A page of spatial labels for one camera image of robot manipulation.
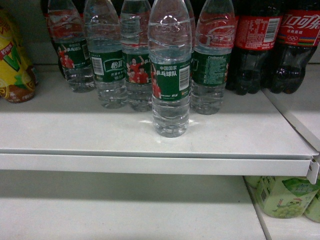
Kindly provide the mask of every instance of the store shelf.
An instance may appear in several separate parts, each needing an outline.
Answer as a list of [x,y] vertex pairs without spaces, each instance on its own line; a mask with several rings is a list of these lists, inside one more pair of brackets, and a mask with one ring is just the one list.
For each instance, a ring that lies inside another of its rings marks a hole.
[[177,138],[158,135],[152,119],[105,109],[96,91],[73,93],[59,72],[41,73],[34,99],[0,100],[0,169],[306,176],[318,154],[261,91],[227,91],[214,115],[191,111]]
[[265,95],[293,127],[320,152],[320,64],[310,64],[300,88],[293,94]]
[[2,170],[0,188],[1,240],[265,240],[240,176]]
[[248,187],[256,213],[267,240],[319,240],[319,223],[311,221],[304,215],[281,219],[266,215],[255,201],[255,189]]

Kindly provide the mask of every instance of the coca-cola logo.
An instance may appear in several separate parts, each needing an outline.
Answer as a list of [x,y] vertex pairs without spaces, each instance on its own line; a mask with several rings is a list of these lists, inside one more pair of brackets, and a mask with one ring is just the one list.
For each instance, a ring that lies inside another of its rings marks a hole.
[[289,29],[320,29],[320,15],[303,15],[285,14],[281,24],[282,28]]

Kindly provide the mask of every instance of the plastic water bottle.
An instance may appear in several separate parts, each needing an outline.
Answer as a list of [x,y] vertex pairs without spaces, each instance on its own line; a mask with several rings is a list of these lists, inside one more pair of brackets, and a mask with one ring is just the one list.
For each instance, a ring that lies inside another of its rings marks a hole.
[[192,32],[183,0],[156,0],[149,26],[152,112],[156,131],[167,138],[186,132],[190,111]]
[[199,114],[215,114],[221,108],[235,28],[231,0],[205,2],[196,26],[192,64],[191,107]]
[[192,52],[194,52],[194,47],[196,44],[196,20],[195,20],[195,13],[194,9],[192,7],[192,4],[190,0],[184,0],[186,9],[188,10],[189,13],[189,18],[190,18],[190,24],[191,24],[191,33],[192,33]]
[[49,0],[48,25],[65,79],[75,93],[95,89],[83,22],[71,0]]
[[150,11],[148,0],[124,0],[120,15],[128,101],[138,112],[152,109],[151,65],[148,50]]
[[110,0],[88,0],[84,29],[101,105],[108,109],[127,104],[120,22]]

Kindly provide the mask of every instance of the red coca-cola label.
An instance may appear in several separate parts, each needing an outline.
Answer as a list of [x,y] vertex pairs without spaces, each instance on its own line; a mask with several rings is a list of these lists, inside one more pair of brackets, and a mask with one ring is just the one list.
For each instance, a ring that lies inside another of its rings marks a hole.
[[265,51],[274,47],[281,16],[240,16],[235,46],[241,49]]
[[317,46],[320,41],[320,11],[289,10],[276,39],[294,46]]
[[235,41],[235,16],[203,12],[197,26],[198,41],[214,48],[232,48]]

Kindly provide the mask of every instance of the bottle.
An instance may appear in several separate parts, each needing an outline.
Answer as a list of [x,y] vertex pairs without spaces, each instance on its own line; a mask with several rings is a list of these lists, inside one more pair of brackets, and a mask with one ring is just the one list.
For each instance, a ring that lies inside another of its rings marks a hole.
[[309,206],[304,211],[304,215],[308,219],[320,223],[320,191],[316,193]]
[[320,189],[320,180],[311,184],[300,176],[262,176],[254,193],[265,214],[278,219],[301,216]]
[[264,80],[271,92],[292,94],[300,87],[320,41],[319,15],[320,0],[288,2]]
[[191,108],[203,115],[221,108],[236,19],[231,0],[207,0],[196,26]]
[[238,95],[261,89],[261,72],[274,47],[282,19],[281,0],[244,0],[229,66],[227,89]]
[[152,109],[151,65],[148,50],[148,0],[124,0],[121,15],[121,44],[130,106],[138,112]]
[[128,101],[120,22],[110,0],[88,0],[84,9],[85,34],[101,105],[108,109]]
[[191,35],[192,35],[192,53],[194,52],[194,48],[196,45],[196,18],[195,18],[195,13],[194,9],[191,5],[190,0],[184,0],[186,9],[189,13],[189,18],[190,18],[190,24],[191,24]]
[[[238,28],[238,23],[239,23],[239,4],[240,4],[240,0],[232,0],[232,4],[233,4],[233,10],[234,10],[234,17],[235,17],[235,33],[237,33],[237,28]],[[231,51],[231,56],[230,56],[230,63],[229,66],[234,66],[235,61],[237,61],[237,59],[235,58],[235,54],[233,53],[235,51],[235,49],[233,48]],[[234,78],[231,77],[232,72],[229,70],[228,73],[228,77],[226,79],[226,83],[225,83],[225,89],[230,90],[230,91],[234,91],[235,88],[235,82],[232,81]]]
[[192,31],[183,0],[156,0],[148,25],[153,125],[164,137],[186,132],[190,111]]
[[49,0],[48,25],[63,73],[74,93],[95,89],[83,21],[71,0]]
[[0,96],[9,103],[23,103],[35,95],[35,83],[17,44],[20,33],[12,29],[8,12],[0,7]]
[[[75,5],[76,9],[78,10],[80,17],[82,18],[83,13],[84,13],[84,9],[85,9],[85,0],[73,0],[72,2]],[[48,33],[49,33],[49,36],[51,39],[51,43],[52,43],[54,50],[57,51],[55,42],[53,40],[53,36],[50,31],[50,26],[49,26],[48,4],[49,4],[49,0],[40,0],[40,8],[41,8],[42,14],[43,14],[45,22],[46,22],[46,27],[47,27],[47,30],[48,30]],[[62,76],[65,77],[64,70],[62,68],[62,64],[59,59],[58,59],[58,67],[59,67],[59,70],[60,70]]]

